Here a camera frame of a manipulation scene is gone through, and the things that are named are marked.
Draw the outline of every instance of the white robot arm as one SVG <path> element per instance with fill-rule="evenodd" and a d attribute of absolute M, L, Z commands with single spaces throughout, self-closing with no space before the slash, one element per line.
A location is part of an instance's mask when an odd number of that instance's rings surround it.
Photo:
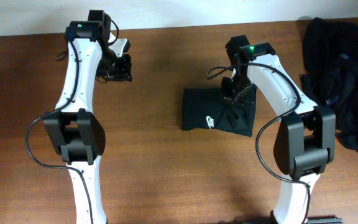
<path fill-rule="evenodd" d="M 67 167 L 82 171 L 83 179 L 75 170 L 69 169 L 77 224 L 107 223 L 99 183 L 99 165 L 104 151 L 105 135 L 93 116 L 92 107 L 95 79 L 101 77 L 106 81 L 132 80 L 131 58 L 124 54 L 129 49 L 129 41 L 116 39 L 110 33 L 110 22 L 110 17 L 103 11 L 90 11 L 88 21 L 71 22 L 67 27 L 65 36 L 74 48 L 68 43 L 67 74 L 56 109 L 66 106 L 59 113 L 44 119 L 45 129 L 56 153 L 62 155 Z M 71 94 L 74 94 L 74 97 L 67 104 Z M 84 184 L 88 190 L 91 208 Z"/>
<path fill-rule="evenodd" d="M 226 51 L 232 65 L 268 65 L 287 78 L 284 79 L 278 72 L 266 67 L 238 67 L 239 71 L 234 69 L 231 78 L 224 77 L 222 80 L 221 93 L 224 99 L 230 99 L 234 103 L 238 96 L 241 98 L 242 94 L 246 94 L 243 92 L 248 85 L 255 84 L 276 115 L 280 116 L 293 109 L 296 106 L 297 95 L 300 96 L 296 110 L 281 118 L 273 150 L 276 163 L 283 172 L 282 177 L 308 184 L 311 193 L 326 164 L 334 157 L 334 113 L 329 108 L 318 106 L 296 86 L 269 43 L 250 45 L 246 36 L 242 35 L 233 37 L 226 44 Z M 313 130 L 313 134 L 305 137 L 305 128 Z M 307 204 L 308 192 L 303 184 L 283 181 L 278 203 L 271 213 L 272 223 L 302 223 L 308 209 Z M 320 219 L 317 223 L 341 223 L 341 219 Z"/>

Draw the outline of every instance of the wooden tabletop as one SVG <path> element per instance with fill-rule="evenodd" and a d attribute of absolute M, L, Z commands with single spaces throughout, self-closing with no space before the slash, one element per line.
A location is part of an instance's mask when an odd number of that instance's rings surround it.
<path fill-rule="evenodd" d="M 351 19 L 358 24 L 358 19 Z M 94 114 L 106 132 L 100 179 L 103 207 L 112 223 L 216 223 L 268 216 L 280 181 L 255 154 L 257 131 L 275 116 L 257 92 L 251 138 L 218 130 L 181 130 L 184 88 L 219 87 L 206 80 L 211 67 L 229 65 L 224 50 L 235 35 L 269 41 L 297 84 L 304 74 L 305 22 L 122 30 L 131 42 L 133 82 L 95 83 Z M 0 37 L 0 223 L 75 223 L 68 172 L 36 165 L 24 148 L 26 127 L 54 109 L 67 60 L 61 34 Z M 278 172 L 273 144 L 278 124 L 260 141 Z M 64 165 L 42 125 L 30 145 L 36 157 Z M 337 215 L 358 223 L 358 153 L 336 143 L 336 155 L 318 180 L 310 215 Z"/>

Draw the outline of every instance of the white logo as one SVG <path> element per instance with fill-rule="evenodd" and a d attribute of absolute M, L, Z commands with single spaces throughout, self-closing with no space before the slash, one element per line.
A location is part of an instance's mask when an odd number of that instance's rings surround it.
<path fill-rule="evenodd" d="M 214 128 L 214 119 L 210 116 L 207 116 L 206 117 L 206 123 L 208 124 L 208 127 L 211 129 L 211 128 Z"/>

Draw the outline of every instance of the wire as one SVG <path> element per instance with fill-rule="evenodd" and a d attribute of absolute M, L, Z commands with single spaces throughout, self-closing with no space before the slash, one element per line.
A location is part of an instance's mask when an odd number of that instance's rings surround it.
<path fill-rule="evenodd" d="M 50 169 L 66 169 L 66 170 L 72 170 L 72 171 L 75 171 L 80 177 L 81 177 L 81 180 L 82 180 L 82 184 L 84 185 L 84 189 L 85 189 L 85 194 L 86 194 L 86 198 L 88 199 L 88 205 L 89 205 L 89 215 L 90 215 L 90 218 L 91 218 L 91 224 L 93 224 L 93 216 L 92 216 L 92 206 L 91 206 L 91 198 L 90 198 L 90 194 L 88 192 L 88 188 L 86 187 L 86 183 L 85 183 L 85 179 L 83 177 L 83 173 L 82 171 L 76 169 L 76 168 L 72 168 L 72 167 L 67 167 L 67 166 L 54 166 L 54 165 L 48 165 L 48 164 L 44 164 L 42 162 L 40 162 L 38 159 L 36 159 L 34 157 L 34 155 L 32 154 L 31 150 L 30 150 L 30 145 L 29 145 L 29 134 L 30 134 L 30 130 L 32 129 L 32 127 L 37 123 L 39 122 L 40 120 L 42 119 L 45 119 L 47 118 L 48 116 L 50 116 L 51 114 L 54 114 L 54 113 L 57 113 L 57 112 L 60 112 L 62 109 L 66 108 L 74 99 L 74 96 L 75 96 L 75 93 L 76 93 L 76 90 L 77 90 L 77 86 L 78 86 L 78 79 L 79 79 L 79 76 L 80 76 L 80 61 L 79 61 L 79 58 L 78 58 L 78 54 L 77 54 L 77 51 L 75 49 L 75 46 L 73 44 L 72 41 L 69 41 L 71 47 L 73 47 L 73 51 L 74 51 L 74 54 L 75 54 L 75 62 L 76 62 L 76 73 L 75 73 L 75 82 L 74 82 L 74 87 L 73 87 L 73 91 L 71 93 L 71 96 L 69 98 L 67 98 L 67 102 L 53 110 L 52 112 L 49 112 L 49 113 L 45 113 L 44 115 L 41 115 L 39 116 L 37 119 L 35 119 L 30 125 L 29 127 L 27 128 L 27 131 L 25 132 L 25 138 L 24 138 L 24 141 L 25 141 L 25 148 L 27 149 L 27 152 L 29 153 L 31 159 L 38 165 L 42 166 L 42 167 L 46 167 L 46 168 L 50 168 Z"/>
<path fill-rule="evenodd" d="M 55 61 L 58 61 L 58 62 L 61 60 L 64 60 L 68 55 L 68 39 L 67 39 L 66 33 L 63 33 L 63 36 L 65 37 L 65 40 L 66 40 L 66 50 L 60 52 L 59 54 L 57 54 L 55 56 Z"/>
<path fill-rule="evenodd" d="M 116 35 L 116 38 L 115 38 L 112 42 L 108 43 L 108 46 L 112 46 L 112 45 L 117 41 L 118 35 L 119 35 L 119 29 L 118 29 L 117 24 L 111 19 L 111 17 L 110 17 L 110 21 L 111 21 L 111 22 L 114 24 L 114 26 L 116 27 L 117 35 Z"/>
<path fill-rule="evenodd" d="M 97 77 L 95 77 L 94 79 L 100 83 L 107 83 L 107 78 L 102 77 L 104 81 L 101 81 L 100 79 L 98 79 Z"/>
<path fill-rule="evenodd" d="M 308 218 L 308 213 L 309 213 L 309 207 L 310 207 L 310 197 L 311 197 L 311 192 L 310 192 L 310 185 L 307 184 L 306 182 L 303 182 L 303 181 L 294 181 L 294 180 L 290 180 L 290 179 L 287 179 L 287 178 L 284 178 L 284 177 L 281 177 L 279 176 L 278 174 L 276 174 L 275 172 L 273 172 L 268 166 L 267 164 L 265 163 L 265 161 L 263 160 L 262 156 L 260 155 L 260 151 L 259 151 L 259 139 L 262 135 L 262 133 L 270 126 L 272 125 L 274 122 L 280 120 L 282 117 L 294 112 L 300 105 L 301 103 L 301 96 L 298 92 L 298 90 L 296 89 L 296 86 L 293 84 L 293 82 L 286 76 L 284 75 L 281 71 L 277 70 L 276 68 L 273 68 L 271 66 L 268 66 L 268 65 L 265 65 L 265 64 L 261 64 L 261 63 L 239 63 L 239 64 L 234 64 L 234 65 L 231 65 L 229 67 L 226 67 L 224 69 L 222 69 L 220 72 L 218 72 L 217 74 L 214 74 L 212 76 L 209 75 L 209 73 L 211 73 L 212 70 L 214 69 L 217 69 L 217 68 L 221 68 L 221 67 L 215 67 L 215 68 L 212 68 L 211 70 L 209 70 L 206 74 L 206 78 L 208 80 L 214 78 L 214 77 L 217 77 L 218 75 L 222 74 L 223 72 L 227 71 L 227 70 L 232 70 L 236 67 L 238 68 L 241 68 L 241 67 L 244 67 L 244 66 L 258 66 L 258 67 L 264 67 L 264 68 L 267 68 L 267 69 L 270 69 L 272 70 L 273 72 L 279 74 L 282 78 L 285 79 L 285 81 L 291 86 L 292 90 L 295 92 L 295 95 L 296 95 L 296 102 L 295 102 L 295 106 L 293 108 L 291 108 L 290 110 L 288 110 L 287 112 L 284 112 L 283 114 L 275 117 L 274 119 L 272 119 L 271 121 L 269 121 L 267 124 L 265 124 L 258 132 L 258 135 L 256 136 L 256 140 L 255 140 L 255 150 L 256 150 L 256 155 L 258 156 L 258 159 L 260 161 L 260 163 L 262 164 L 262 166 L 265 168 L 265 170 L 267 170 L 267 172 L 269 174 L 271 174 L 272 176 L 274 176 L 275 178 L 277 178 L 278 180 L 281 180 L 281 181 L 284 181 L 284 182 L 288 182 L 288 183 L 291 183 L 291 184 L 302 184 L 306 187 L 306 191 L 307 191 L 307 194 L 308 194 L 308 201 L 306 203 L 306 213 L 305 213 L 305 217 L 303 218 L 303 221 L 301 224 L 304 224 L 306 219 Z"/>
<path fill-rule="evenodd" d="M 252 85 L 255 85 L 255 84 L 251 84 L 247 87 L 245 87 L 239 94 L 237 94 L 237 96 L 234 98 L 234 100 L 232 101 L 232 104 L 234 104 L 234 102 L 236 102 L 236 99 L 246 90 L 248 90 L 248 88 L 250 88 Z"/>

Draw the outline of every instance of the black cloth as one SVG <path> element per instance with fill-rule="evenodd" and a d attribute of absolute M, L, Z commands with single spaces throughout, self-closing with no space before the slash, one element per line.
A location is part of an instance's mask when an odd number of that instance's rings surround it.
<path fill-rule="evenodd" d="M 218 129 L 252 136 L 256 111 L 256 87 L 252 86 L 242 97 L 241 104 L 223 102 L 219 88 L 189 89 L 183 91 L 182 130 L 195 128 Z"/>
<path fill-rule="evenodd" d="M 358 27 L 313 19 L 303 40 L 305 94 L 336 114 L 339 142 L 358 151 Z"/>

